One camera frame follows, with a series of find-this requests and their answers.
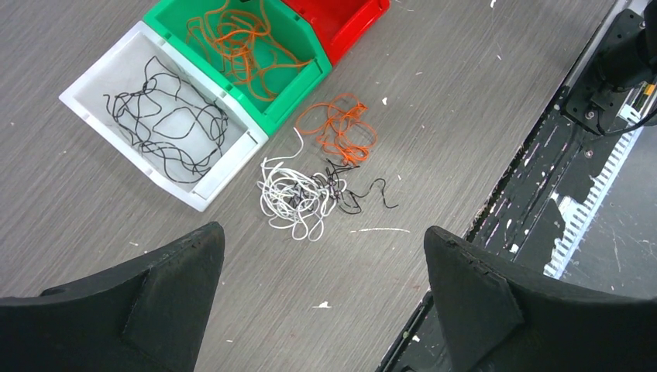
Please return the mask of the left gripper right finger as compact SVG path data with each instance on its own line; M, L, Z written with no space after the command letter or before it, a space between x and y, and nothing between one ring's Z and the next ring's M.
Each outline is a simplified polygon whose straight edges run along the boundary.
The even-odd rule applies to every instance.
M654 371L656 301L553 279L433 226L428 279L455 371Z

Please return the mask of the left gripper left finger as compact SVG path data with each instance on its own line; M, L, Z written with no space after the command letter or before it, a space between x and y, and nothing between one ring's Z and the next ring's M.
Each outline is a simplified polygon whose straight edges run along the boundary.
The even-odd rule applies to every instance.
M3 371L192 371L222 272L209 222L36 297L1 300Z

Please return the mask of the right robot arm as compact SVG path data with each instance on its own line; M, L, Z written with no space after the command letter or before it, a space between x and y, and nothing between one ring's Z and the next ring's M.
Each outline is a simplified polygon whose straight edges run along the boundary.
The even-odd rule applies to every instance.
M626 9L611 27L585 65L562 106L566 118L598 136L616 136L656 124L656 112L637 123L610 130L624 103L624 94L656 78L656 2L647 2L642 14Z

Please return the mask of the white plastic bin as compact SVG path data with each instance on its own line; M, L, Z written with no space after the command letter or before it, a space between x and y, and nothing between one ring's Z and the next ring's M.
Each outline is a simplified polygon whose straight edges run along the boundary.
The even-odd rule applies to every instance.
M60 100L154 184L204 211L267 134L144 22L137 22Z

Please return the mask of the green plastic bin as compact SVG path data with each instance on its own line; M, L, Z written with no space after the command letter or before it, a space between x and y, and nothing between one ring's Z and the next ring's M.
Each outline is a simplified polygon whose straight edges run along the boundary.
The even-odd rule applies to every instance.
M332 70L310 24L282 1L159 1L143 21L268 136Z

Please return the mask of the red plastic bin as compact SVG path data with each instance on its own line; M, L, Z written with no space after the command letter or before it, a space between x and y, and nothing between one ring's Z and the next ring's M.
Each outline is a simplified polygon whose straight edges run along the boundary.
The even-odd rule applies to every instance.
M390 0L284 0L315 31L335 66L390 8Z

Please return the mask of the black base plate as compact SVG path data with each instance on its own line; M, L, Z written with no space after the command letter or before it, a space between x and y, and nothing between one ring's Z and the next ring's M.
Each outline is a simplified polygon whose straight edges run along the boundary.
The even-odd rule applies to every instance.
M561 109L613 18L626 9L641 15L647 2L614 3L461 239L562 281L601 204L616 198L628 182L625 161L633 146L655 133L656 124L620 136L598 136L566 118ZM656 78L627 91L621 110L604 128L625 129L653 111ZM455 371L430 287L379 370Z

